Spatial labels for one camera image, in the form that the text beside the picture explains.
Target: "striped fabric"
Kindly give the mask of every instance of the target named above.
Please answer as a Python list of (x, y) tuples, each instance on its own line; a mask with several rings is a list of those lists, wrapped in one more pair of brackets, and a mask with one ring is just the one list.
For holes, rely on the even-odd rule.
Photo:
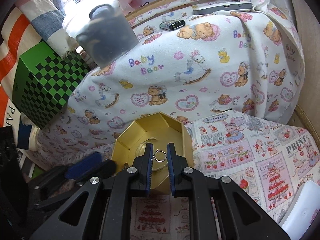
[(3, 38), (0, 44), (0, 127), (12, 125), (18, 148), (36, 150), (36, 131), (38, 128), (23, 125), (21, 114), (11, 102), (13, 82), (18, 60), (41, 41), (28, 19), (14, 8), (1, 29)]
[(17, 0), (15, 5), (61, 58), (78, 46), (76, 40), (70, 38), (62, 28), (64, 15), (50, 0)]

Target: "metal screw cap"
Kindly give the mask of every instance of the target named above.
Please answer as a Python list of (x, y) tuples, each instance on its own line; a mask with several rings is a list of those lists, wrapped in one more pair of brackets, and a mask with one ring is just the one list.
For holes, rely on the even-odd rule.
[(224, 182), (224, 183), (230, 183), (231, 182), (231, 178), (228, 177), (228, 176), (223, 176), (221, 178), (221, 181)]
[(185, 173), (187, 173), (187, 174), (190, 174), (190, 173), (193, 173), (193, 168), (185, 167), (185, 168), (183, 169), (183, 171), (184, 171)]
[(128, 173), (136, 173), (137, 172), (137, 168), (135, 168), (135, 167), (129, 167), (129, 168), (127, 168), (127, 172)]
[(97, 184), (97, 183), (99, 183), (99, 181), (100, 181), (100, 179), (98, 177), (92, 177), (90, 179), (91, 184)]

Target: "yellow duck print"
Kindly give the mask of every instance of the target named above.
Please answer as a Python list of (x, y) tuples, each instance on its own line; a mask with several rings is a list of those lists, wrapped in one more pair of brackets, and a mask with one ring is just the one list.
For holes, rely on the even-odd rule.
[(226, 49), (219, 50), (218, 55), (219, 55), (221, 63), (228, 63), (229, 62), (230, 57), (228, 56)]
[(128, 80), (126, 80), (126, 79), (120, 80), (119, 83), (120, 83), (125, 89), (132, 88), (132, 87), (133, 87), (133, 85), (132, 85), (131, 83), (129, 83)]
[(277, 53), (277, 54), (275, 55), (275, 60), (274, 60), (273, 62), (276, 63), (276, 64), (278, 64), (279, 61), (280, 61), (279, 57), (280, 57), (280, 54)]
[(70, 112), (70, 113), (72, 113), (72, 114), (74, 114), (76, 111), (73, 109), (73, 108), (71, 108), (70, 106), (67, 106), (67, 109), (68, 109), (68, 111)]

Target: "black and green checkered pattern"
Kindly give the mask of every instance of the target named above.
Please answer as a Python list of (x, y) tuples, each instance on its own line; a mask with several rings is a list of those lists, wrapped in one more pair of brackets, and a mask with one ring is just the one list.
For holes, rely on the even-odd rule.
[(42, 41), (20, 56), (12, 101), (42, 129), (89, 71), (76, 52), (62, 60)]

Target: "silver ring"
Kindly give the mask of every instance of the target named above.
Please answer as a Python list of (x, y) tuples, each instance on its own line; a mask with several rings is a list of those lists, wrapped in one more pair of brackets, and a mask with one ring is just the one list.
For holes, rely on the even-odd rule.
[[(158, 160), (158, 159), (156, 158), (156, 154), (157, 154), (158, 152), (163, 152), (163, 153), (164, 153), (165, 157), (164, 157), (163, 160)], [(157, 149), (156, 152), (155, 152), (154, 155), (153, 155), (153, 158), (154, 158), (157, 162), (163, 163), (163, 162), (167, 159), (167, 154), (166, 154), (164, 151), (161, 151), (160, 149)]]

